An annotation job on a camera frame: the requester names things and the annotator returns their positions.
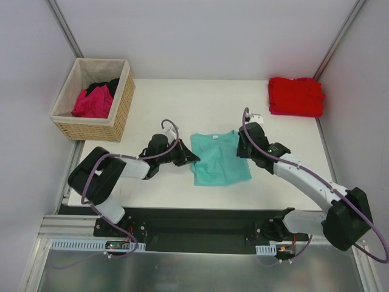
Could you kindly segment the teal t shirt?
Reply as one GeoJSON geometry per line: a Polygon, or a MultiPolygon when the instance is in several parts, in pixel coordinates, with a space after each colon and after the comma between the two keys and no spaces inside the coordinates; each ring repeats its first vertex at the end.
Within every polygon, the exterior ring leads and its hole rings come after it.
{"type": "Polygon", "coordinates": [[[236,155],[239,135],[237,131],[225,134],[193,134],[192,152],[199,161],[191,165],[195,186],[231,186],[252,179],[246,159],[236,155]]]}

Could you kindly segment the wicker laundry basket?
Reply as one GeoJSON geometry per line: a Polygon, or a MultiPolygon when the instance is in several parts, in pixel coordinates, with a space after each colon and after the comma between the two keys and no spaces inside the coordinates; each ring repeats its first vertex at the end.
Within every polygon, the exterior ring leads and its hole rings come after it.
{"type": "Polygon", "coordinates": [[[50,113],[52,121],[72,141],[120,142],[126,126],[135,84],[126,59],[77,58],[50,113]],[[79,93],[92,83],[119,80],[105,119],[71,114],[79,93]]]}

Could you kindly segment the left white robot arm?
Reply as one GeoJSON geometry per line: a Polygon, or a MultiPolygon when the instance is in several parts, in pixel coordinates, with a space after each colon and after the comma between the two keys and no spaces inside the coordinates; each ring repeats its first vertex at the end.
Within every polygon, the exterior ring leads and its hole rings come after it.
{"type": "Polygon", "coordinates": [[[129,223],[124,219],[124,208],[111,194],[120,177],[148,180],[158,173],[162,164],[180,167],[199,160],[181,139],[155,134],[138,158],[114,156],[102,147],[95,147],[70,173],[67,183],[81,196],[82,202],[93,205],[109,219],[109,232],[121,237],[127,233],[129,223]]]}

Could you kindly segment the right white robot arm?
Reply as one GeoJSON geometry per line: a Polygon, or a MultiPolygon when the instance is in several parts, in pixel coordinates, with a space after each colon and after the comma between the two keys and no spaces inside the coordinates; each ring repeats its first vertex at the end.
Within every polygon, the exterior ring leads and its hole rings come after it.
{"type": "Polygon", "coordinates": [[[294,234],[319,235],[346,251],[371,229],[373,218],[362,189],[347,189],[323,179],[283,144],[269,143],[256,122],[242,125],[238,136],[237,157],[250,159],[257,167],[289,182],[321,209],[316,212],[287,207],[263,225],[264,237],[281,242],[294,234]]]}

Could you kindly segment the pink t shirt in basket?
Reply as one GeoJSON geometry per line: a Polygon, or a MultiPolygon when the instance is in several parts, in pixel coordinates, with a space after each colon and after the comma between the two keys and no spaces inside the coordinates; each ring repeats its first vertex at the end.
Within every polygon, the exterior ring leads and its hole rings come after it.
{"type": "Polygon", "coordinates": [[[106,85],[94,88],[89,94],[84,89],[79,93],[71,114],[82,118],[107,119],[112,103],[113,97],[106,85]]]}

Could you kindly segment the black t shirt in basket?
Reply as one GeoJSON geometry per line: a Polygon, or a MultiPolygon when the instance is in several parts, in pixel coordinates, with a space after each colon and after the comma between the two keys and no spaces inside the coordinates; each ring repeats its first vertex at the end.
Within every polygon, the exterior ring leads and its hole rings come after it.
{"type": "Polygon", "coordinates": [[[110,80],[109,82],[92,83],[86,89],[86,96],[88,96],[95,88],[107,86],[111,97],[114,97],[119,81],[119,78],[115,78],[110,80]]]}

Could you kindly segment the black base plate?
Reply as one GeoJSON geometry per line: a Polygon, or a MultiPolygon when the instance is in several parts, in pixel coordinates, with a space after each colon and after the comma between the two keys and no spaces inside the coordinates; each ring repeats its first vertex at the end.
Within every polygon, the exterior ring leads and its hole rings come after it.
{"type": "Polygon", "coordinates": [[[147,251],[254,254],[269,243],[306,242],[323,236],[324,215],[285,210],[125,208],[115,227],[97,218],[94,237],[145,244],[147,251]]]}

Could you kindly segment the aluminium rail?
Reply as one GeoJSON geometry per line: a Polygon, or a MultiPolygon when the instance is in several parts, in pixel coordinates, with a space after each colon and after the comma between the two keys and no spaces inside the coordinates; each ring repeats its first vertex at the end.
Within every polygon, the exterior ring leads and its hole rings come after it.
{"type": "Polygon", "coordinates": [[[91,238],[98,216],[45,215],[38,236],[40,238],[91,238]]]}

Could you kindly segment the right aluminium frame post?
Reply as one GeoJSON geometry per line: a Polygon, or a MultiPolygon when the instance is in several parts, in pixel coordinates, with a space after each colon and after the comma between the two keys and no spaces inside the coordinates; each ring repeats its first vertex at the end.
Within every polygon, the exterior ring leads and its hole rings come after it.
{"type": "Polygon", "coordinates": [[[351,10],[349,11],[347,17],[345,18],[343,24],[341,25],[339,31],[334,37],[332,43],[330,44],[328,50],[326,51],[322,61],[320,62],[317,70],[313,75],[315,81],[319,81],[338,49],[341,47],[342,43],[346,40],[348,34],[353,28],[355,22],[358,20],[359,16],[363,12],[365,6],[369,3],[369,0],[357,0],[353,4],[351,10]]]}

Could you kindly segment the aluminium frame post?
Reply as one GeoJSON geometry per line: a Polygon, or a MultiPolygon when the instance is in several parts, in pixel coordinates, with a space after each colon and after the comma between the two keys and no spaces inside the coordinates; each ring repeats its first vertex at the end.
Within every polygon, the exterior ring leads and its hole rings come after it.
{"type": "Polygon", "coordinates": [[[358,20],[359,16],[363,12],[365,6],[369,3],[369,0],[357,0],[353,4],[351,10],[349,11],[347,17],[345,18],[343,24],[341,25],[339,31],[334,37],[332,43],[330,44],[328,50],[326,51],[322,61],[320,62],[317,70],[313,75],[315,81],[319,81],[338,49],[341,47],[342,43],[346,40],[348,34],[353,28],[355,22],[358,20]]]}
{"type": "Polygon", "coordinates": [[[82,50],[80,49],[76,38],[74,37],[74,34],[72,33],[72,30],[70,26],[68,25],[66,18],[61,11],[61,8],[56,0],[45,0],[48,8],[50,9],[55,21],[58,24],[58,27],[60,28],[61,32],[63,33],[63,36],[68,43],[72,53],[76,58],[83,58],[84,54],[82,53],[82,50]]]}

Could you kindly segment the left aluminium frame post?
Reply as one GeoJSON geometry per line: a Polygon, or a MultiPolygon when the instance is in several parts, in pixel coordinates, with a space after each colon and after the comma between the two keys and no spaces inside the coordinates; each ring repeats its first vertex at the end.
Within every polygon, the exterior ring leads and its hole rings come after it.
{"type": "Polygon", "coordinates": [[[76,58],[83,58],[84,54],[82,53],[82,50],[80,49],[76,38],[74,37],[74,34],[72,33],[72,30],[70,26],[68,25],[66,18],[61,11],[61,8],[56,0],[45,0],[48,8],[50,9],[55,21],[58,24],[58,27],[60,28],[61,32],[63,33],[63,36],[68,43],[72,53],[76,58]]]}

